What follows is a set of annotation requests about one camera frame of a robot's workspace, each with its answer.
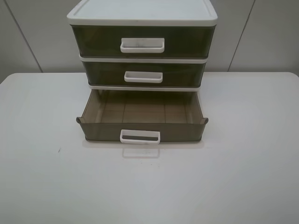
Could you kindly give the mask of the dark translucent drawer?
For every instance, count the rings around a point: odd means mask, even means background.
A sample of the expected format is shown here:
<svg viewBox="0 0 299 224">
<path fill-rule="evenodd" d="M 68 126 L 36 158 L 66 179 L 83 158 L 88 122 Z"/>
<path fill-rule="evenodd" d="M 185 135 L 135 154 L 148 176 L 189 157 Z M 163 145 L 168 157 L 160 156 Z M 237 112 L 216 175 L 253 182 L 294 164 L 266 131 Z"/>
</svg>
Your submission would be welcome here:
<svg viewBox="0 0 299 224">
<path fill-rule="evenodd" d="M 87 141 L 198 142 L 208 118 L 196 92 L 92 90 L 76 119 Z"/>
<path fill-rule="evenodd" d="M 82 57 L 183 58 L 208 57 L 215 27 L 79 26 L 73 25 Z M 123 38 L 163 38 L 162 53 L 122 53 Z"/>
<path fill-rule="evenodd" d="M 196 88 L 201 84 L 205 63 L 115 63 L 83 62 L 88 83 L 93 86 L 138 86 Z M 160 83 L 125 81 L 126 72 L 162 73 Z"/>
</svg>

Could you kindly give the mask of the white drawer cabinet frame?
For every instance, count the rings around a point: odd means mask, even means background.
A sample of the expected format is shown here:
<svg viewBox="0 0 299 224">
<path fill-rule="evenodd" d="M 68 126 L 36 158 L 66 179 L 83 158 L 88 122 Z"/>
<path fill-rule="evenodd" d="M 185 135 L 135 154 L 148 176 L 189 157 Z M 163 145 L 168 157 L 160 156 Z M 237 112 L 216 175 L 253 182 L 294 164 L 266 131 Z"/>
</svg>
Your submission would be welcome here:
<svg viewBox="0 0 299 224">
<path fill-rule="evenodd" d="M 150 26 L 150 27 L 216 27 L 217 13 L 208 0 L 83 0 L 68 14 L 72 27 L 79 26 Z M 123 38 L 122 53 L 162 53 L 163 38 Z M 204 59 L 183 58 L 107 58 L 82 57 L 81 62 L 119 63 L 207 63 Z M 162 73 L 126 72 L 125 81 L 160 83 Z M 196 91 L 196 88 L 93 86 L 98 90 Z"/>
</svg>

